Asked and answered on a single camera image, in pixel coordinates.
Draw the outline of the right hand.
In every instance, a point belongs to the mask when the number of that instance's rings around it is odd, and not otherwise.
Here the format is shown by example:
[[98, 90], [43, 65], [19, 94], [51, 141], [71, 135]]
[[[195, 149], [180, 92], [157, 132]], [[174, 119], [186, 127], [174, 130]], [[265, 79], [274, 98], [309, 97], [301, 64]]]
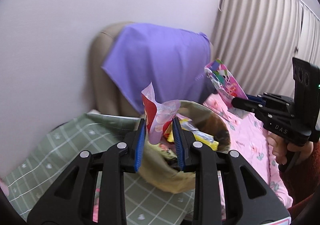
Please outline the right hand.
[[286, 154], [290, 152], [299, 152], [300, 155], [296, 161], [296, 164], [300, 164], [305, 161], [313, 152], [313, 142], [307, 142], [303, 147], [298, 147], [293, 143], [287, 144], [286, 141], [273, 133], [270, 133], [267, 137], [268, 144], [273, 148], [272, 154], [276, 157], [276, 162], [279, 165], [285, 165], [287, 163]]

